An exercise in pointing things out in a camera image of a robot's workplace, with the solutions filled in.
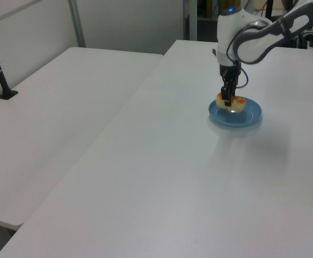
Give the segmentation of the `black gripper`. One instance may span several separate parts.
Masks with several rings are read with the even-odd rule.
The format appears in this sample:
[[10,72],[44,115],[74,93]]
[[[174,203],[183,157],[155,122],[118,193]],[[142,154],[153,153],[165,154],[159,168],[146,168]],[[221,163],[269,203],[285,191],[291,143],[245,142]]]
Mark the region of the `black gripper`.
[[221,88],[221,97],[225,106],[231,106],[232,96],[235,97],[238,77],[241,74],[241,63],[233,64],[232,66],[220,64],[219,68],[220,75],[224,80],[223,87]]

